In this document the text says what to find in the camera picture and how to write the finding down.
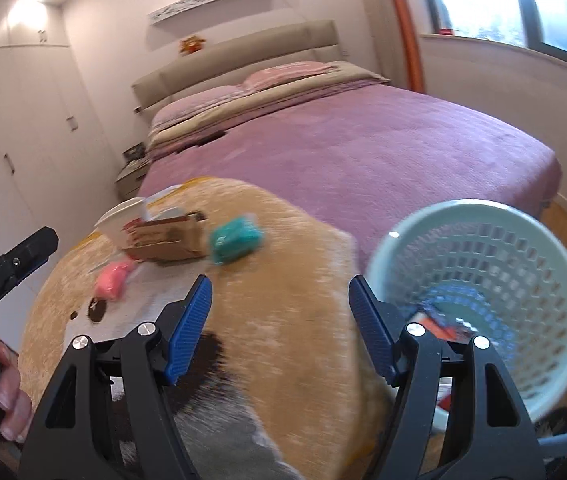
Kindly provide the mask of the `person's left hand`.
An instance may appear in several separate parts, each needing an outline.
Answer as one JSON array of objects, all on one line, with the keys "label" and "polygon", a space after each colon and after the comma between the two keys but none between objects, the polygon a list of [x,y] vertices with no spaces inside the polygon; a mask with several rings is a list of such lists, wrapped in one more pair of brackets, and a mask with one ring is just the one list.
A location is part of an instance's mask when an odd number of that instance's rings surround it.
[{"label": "person's left hand", "polygon": [[23,444],[33,420],[33,403],[21,389],[21,374],[14,354],[0,340],[0,444]]}]

